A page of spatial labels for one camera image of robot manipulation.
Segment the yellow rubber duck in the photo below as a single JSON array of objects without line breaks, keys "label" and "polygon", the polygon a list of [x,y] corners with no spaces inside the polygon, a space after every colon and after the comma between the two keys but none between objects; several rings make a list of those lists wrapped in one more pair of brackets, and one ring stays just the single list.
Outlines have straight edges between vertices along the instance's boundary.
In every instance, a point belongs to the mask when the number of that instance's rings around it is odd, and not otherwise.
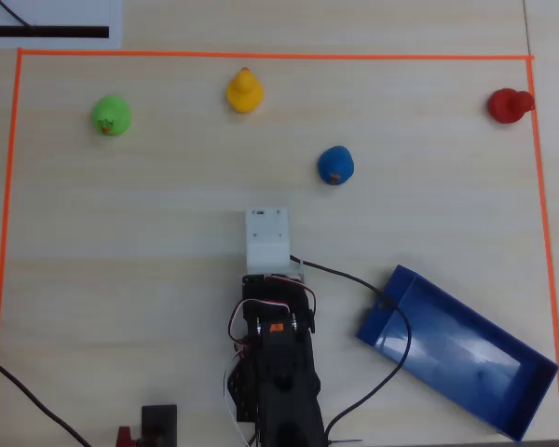
[{"label": "yellow rubber duck", "polygon": [[263,99],[263,88],[248,68],[240,70],[225,90],[225,97],[239,114],[248,114]]}]

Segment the black line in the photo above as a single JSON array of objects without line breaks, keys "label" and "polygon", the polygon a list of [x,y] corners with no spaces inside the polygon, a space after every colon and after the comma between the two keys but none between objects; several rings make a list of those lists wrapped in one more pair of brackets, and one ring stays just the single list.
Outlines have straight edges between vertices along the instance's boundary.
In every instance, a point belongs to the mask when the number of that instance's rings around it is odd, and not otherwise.
[{"label": "black line", "polygon": [[528,54],[532,54],[532,50],[530,49],[530,32],[528,31],[528,14],[525,9],[525,0],[522,0],[522,4],[524,5],[525,41],[528,45]]},{"label": "black line", "polygon": [[109,26],[0,26],[0,37],[71,37],[107,39]]}]

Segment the toy duck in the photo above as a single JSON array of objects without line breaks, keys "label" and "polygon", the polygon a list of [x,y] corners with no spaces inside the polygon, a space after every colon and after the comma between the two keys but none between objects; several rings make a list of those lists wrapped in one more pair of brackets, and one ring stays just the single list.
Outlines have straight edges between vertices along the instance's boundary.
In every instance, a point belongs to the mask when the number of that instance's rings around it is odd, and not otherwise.
[{"label": "toy duck", "polygon": [[130,108],[119,96],[108,95],[95,104],[91,117],[103,135],[122,135],[130,125]]},{"label": "toy duck", "polygon": [[499,123],[511,124],[534,109],[534,97],[527,91],[502,88],[491,95],[487,107],[493,119]]},{"label": "toy duck", "polygon": [[327,184],[342,184],[354,173],[354,159],[344,146],[334,146],[321,154],[317,169]]},{"label": "toy duck", "polygon": [[240,70],[225,90],[225,97],[239,114],[248,114],[263,99],[263,88],[248,68]]}]

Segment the blue plastic tray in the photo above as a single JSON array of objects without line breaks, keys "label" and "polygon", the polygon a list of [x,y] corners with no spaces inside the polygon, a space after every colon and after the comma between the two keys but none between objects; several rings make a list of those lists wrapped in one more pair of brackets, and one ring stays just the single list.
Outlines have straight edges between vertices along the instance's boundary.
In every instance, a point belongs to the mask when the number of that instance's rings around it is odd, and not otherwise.
[{"label": "blue plastic tray", "polygon": [[[520,441],[557,365],[412,270],[398,265],[385,288],[412,324],[403,368]],[[357,336],[399,361],[407,331],[393,309],[375,305]]]}]

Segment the white sensor module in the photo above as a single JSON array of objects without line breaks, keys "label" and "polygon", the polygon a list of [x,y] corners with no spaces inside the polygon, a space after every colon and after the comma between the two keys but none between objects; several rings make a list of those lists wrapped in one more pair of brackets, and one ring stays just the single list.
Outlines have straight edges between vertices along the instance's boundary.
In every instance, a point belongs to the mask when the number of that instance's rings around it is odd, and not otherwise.
[{"label": "white sensor module", "polygon": [[246,210],[246,265],[249,275],[286,274],[290,271],[288,210]]}]

